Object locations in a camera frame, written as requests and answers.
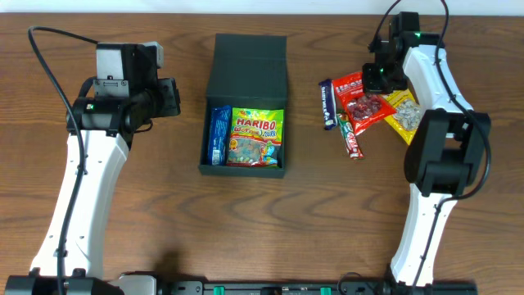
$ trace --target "red candy wrapper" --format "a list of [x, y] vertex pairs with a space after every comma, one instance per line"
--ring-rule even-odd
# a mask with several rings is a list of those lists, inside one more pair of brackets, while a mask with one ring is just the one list
[[357, 137], [353, 133], [353, 127], [349, 122], [347, 114], [337, 114], [339, 126], [341, 127], [342, 138], [346, 144], [346, 151], [350, 155], [351, 159], [363, 159], [364, 155], [360, 151], [359, 143], [357, 143]]
[[333, 80], [333, 88], [350, 118], [355, 135], [363, 133], [369, 126], [396, 113], [384, 98], [364, 94], [362, 72]]

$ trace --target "snack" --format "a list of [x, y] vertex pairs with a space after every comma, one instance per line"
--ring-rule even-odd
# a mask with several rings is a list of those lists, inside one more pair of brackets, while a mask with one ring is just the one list
[[324, 114], [324, 129], [331, 130], [337, 126], [337, 114], [335, 110], [335, 93], [331, 79], [326, 79], [320, 83], [322, 93], [322, 111]]
[[284, 110], [233, 108], [228, 166], [277, 167]]
[[348, 155], [350, 155], [351, 159], [363, 159], [364, 155], [360, 151], [359, 143], [357, 143], [357, 137], [353, 133], [353, 127], [351, 127], [348, 115], [339, 113], [337, 116]]
[[335, 94], [343, 102], [362, 96], [364, 93], [362, 72], [356, 72], [333, 80], [333, 88], [335, 89]]
[[392, 94], [383, 97], [396, 110], [396, 114], [387, 116], [384, 120], [400, 134], [408, 145], [411, 144], [423, 115], [420, 106], [415, 102], [415, 98], [413, 98], [409, 89], [394, 91]]
[[207, 163], [223, 165], [226, 153], [226, 136], [231, 119], [231, 106], [216, 107], [211, 110], [210, 141], [207, 148]]
[[333, 87], [350, 118], [355, 135], [361, 134], [383, 118], [395, 114], [395, 109], [383, 98], [374, 94], [364, 95], [362, 72], [333, 80]]

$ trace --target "yellow snack bag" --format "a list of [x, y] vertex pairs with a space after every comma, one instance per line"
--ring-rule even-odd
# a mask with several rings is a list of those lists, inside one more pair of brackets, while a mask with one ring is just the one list
[[383, 97], [396, 110], [395, 114], [387, 116], [384, 120], [410, 145], [422, 119], [423, 114], [420, 106], [415, 102], [415, 98], [413, 98], [409, 89], [394, 91], [392, 94], [383, 95]]

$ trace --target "box lid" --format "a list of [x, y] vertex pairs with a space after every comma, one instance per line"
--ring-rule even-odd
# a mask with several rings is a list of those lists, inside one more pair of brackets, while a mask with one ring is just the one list
[[286, 101], [286, 37], [216, 34], [206, 96]]

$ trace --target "candy bag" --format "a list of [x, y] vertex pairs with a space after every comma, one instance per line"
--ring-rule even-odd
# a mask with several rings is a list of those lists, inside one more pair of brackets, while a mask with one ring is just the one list
[[226, 136], [230, 119], [231, 106], [215, 107], [211, 110], [210, 142], [207, 148], [207, 163], [210, 165], [225, 163]]
[[364, 95], [362, 72], [353, 73], [333, 80], [335, 94], [350, 118], [355, 135], [363, 133], [369, 126], [395, 114], [395, 109], [378, 95]]
[[284, 110], [233, 108], [227, 166], [277, 167]]

